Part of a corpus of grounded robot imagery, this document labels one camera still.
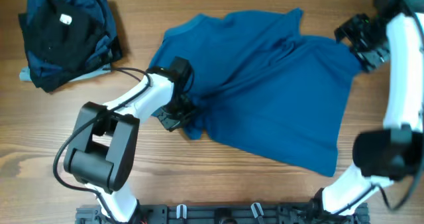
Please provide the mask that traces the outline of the blue t-shirt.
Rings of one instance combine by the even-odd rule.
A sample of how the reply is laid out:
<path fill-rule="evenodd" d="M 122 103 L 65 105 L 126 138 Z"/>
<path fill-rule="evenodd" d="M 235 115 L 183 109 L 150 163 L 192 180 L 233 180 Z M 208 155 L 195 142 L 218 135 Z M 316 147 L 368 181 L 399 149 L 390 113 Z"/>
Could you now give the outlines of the blue t-shirt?
<path fill-rule="evenodd" d="M 303 35 L 303 12 L 200 14 L 168 29 L 150 66 L 189 61 L 185 126 L 210 139 L 324 176 L 336 171 L 337 139 L 360 62 L 333 39 Z"/>

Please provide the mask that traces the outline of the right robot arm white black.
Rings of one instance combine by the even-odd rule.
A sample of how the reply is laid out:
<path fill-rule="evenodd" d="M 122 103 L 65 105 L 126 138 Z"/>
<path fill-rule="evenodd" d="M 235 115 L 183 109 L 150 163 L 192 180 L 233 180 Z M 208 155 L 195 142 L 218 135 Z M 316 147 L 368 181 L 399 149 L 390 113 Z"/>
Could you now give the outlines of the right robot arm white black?
<path fill-rule="evenodd" d="M 412 181 L 392 212 L 401 209 L 423 175 L 423 0 L 374 0 L 374 17 L 358 14 L 335 30 L 371 72 L 390 63 L 383 127 L 357 136 L 353 162 L 309 203 L 321 222 L 351 216 L 369 197 L 406 177 Z"/>

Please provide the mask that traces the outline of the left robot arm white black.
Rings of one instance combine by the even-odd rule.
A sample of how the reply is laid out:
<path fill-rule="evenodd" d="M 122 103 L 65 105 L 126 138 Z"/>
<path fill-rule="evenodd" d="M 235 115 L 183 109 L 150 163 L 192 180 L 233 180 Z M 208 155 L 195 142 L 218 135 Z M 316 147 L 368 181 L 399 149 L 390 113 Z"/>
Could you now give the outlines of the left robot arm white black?
<path fill-rule="evenodd" d="M 57 157 L 64 170 L 93 193 L 99 207 L 92 223 L 143 223 L 138 200 L 127 179 L 133 167 L 140 124 L 157 116 L 168 131 L 182 128 L 195 108 L 187 98 L 194 82 L 189 65 L 150 68 L 140 83 L 104 105 L 88 102 L 79 112 L 73 133 Z"/>

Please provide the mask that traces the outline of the black folded garment on pile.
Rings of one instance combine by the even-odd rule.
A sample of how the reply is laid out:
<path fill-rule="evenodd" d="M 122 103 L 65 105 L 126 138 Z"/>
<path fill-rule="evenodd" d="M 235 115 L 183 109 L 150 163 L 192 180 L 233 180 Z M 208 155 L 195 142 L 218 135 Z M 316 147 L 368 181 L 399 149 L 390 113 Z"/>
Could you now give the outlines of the black folded garment on pile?
<path fill-rule="evenodd" d="M 123 57 L 119 39 L 95 17 L 61 0 L 18 15 L 33 84 L 46 93 Z"/>

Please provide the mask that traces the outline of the light grey folded garment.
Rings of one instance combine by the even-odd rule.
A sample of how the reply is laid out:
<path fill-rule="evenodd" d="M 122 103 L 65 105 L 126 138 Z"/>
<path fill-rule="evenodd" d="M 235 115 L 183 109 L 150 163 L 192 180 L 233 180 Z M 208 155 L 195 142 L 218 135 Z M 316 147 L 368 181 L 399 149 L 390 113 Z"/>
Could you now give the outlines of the light grey folded garment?
<path fill-rule="evenodd" d="M 78 76 L 77 78 L 74 78 L 72 80 L 70 80 L 70 82 L 77 82 L 77 81 L 81 81 L 81 80 L 87 80 L 87 79 L 91 79 L 97 76 L 101 76 L 104 74 L 108 74 L 111 72 L 111 64 L 105 64 L 102 67 L 100 67 L 99 69 L 97 69 L 96 71 Z M 30 70 L 29 67 L 25 67 L 21 70 L 20 74 L 19 74 L 19 79 L 22 82 L 31 82 L 31 78 L 30 78 Z"/>

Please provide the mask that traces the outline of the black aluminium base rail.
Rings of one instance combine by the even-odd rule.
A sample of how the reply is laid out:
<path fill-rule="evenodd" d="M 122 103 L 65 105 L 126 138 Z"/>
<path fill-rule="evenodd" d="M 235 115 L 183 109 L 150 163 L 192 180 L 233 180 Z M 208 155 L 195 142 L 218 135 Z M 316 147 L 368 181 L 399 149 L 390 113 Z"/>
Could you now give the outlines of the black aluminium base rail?
<path fill-rule="evenodd" d="M 220 224 L 220 223 L 350 223 L 370 224 L 368 204 L 363 203 L 352 215 L 331 215 L 318 212 L 308 203 L 279 205 L 141 205 L 131 223 L 151 224 Z"/>

